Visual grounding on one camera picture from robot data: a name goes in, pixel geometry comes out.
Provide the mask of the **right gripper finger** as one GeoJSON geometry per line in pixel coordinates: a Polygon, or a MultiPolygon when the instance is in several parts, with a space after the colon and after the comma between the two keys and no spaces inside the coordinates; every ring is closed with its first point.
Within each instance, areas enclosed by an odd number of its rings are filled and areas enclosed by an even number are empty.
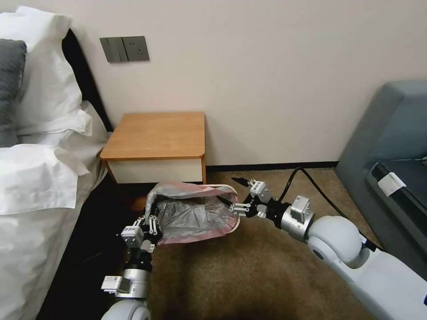
{"type": "Polygon", "coordinates": [[[255,179],[248,180],[242,177],[232,177],[232,180],[244,187],[249,187],[251,195],[260,195],[264,192],[266,188],[265,182],[258,181],[255,179]]]}
{"type": "Polygon", "coordinates": [[[257,210],[258,205],[254,203],[253,200],[251,200],[248,203],[236,203],[220,196],[216,196],[216,198],[220,202],[222,202],[229,209],[230,212],[232,212],[237,216],[252,218],[258,214],[258,210],[257,210]]]}

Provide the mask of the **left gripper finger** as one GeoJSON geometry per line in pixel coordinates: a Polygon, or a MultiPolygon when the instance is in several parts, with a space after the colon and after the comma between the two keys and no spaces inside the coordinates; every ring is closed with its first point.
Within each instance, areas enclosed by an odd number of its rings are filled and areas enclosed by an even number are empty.
{"type": "Polygon", "coordinates": [[[135,213],[137,220],[140,220],[139,226],[142,228],[146,224],[147,217],[150,216],[150,207],[146,211],[146,198],[136,198],[133,202],[133,212],[135,213]]]}
{"type": "Polygon", "coordinates": [[[156,246],[158,245],[160,240],[163,238],[163,233],[158,220],[159,209],[158,209],[157,201],[153,202],[153,204],[150,207],[150,211],[149,212],[146,211],[146,213],[147,213],[148,224],[149,224],[148,240],[152,245],[156,246]]]}

